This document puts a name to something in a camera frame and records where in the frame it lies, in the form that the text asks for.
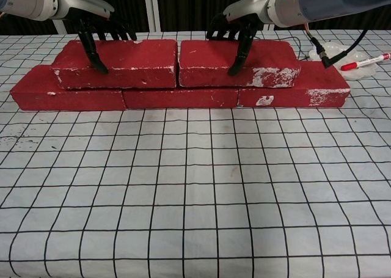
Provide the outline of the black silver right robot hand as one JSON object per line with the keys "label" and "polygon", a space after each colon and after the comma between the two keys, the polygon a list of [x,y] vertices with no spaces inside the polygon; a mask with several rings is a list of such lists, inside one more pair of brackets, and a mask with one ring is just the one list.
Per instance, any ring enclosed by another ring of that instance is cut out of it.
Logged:
{"label": "black silver right robot hand", "polygon": [[267,5],[269,0],[239,0],[215,15],[206,32],[208,40],[237,41],[238,49],[228,74],[237,75],[249,55],[254,37],[262,24],[271,22]]}

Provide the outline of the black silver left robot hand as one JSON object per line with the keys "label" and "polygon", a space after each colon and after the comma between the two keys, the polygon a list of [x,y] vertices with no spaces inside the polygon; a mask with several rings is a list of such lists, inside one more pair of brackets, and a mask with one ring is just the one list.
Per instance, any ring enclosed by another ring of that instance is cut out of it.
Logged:
{"label": "black silver left robot hand", "polygon": [[57,1],[58,10],[53,19],[67,20],[74,25],[86,56],[100,73],[107,74],[108,69],[97,53],[94,32],[100,40],[106,40],[106,33],[109,33],[113,40],[137,40],[129,21],[121,18],[113,6],[104,0]]}

